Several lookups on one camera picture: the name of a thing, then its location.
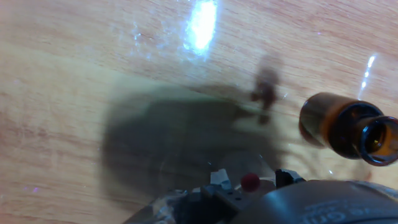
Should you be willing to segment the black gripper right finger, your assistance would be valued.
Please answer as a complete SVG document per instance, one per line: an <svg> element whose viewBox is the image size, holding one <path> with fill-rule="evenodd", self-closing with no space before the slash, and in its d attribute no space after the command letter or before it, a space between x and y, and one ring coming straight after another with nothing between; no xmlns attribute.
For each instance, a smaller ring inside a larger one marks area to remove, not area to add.
<svg viewBox="0 0 398 224"><path fill-rule="evenodd" d="M296 171L288 169L277 169L275 171L275 186L277 189L301 182L306 182L306 180Z"/></svg>

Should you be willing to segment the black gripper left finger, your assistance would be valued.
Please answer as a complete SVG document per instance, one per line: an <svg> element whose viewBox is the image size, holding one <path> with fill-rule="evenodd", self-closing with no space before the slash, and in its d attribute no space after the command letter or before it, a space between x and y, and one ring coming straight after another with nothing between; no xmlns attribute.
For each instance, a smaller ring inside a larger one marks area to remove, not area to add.
<svg viewBox="0 0 398 224"><path fill-rule="evenodd" d="M176 224L229 223L246 207L246 196L232 188L225 169L210 174L210 184L196 188L174 207Z"/></svg>

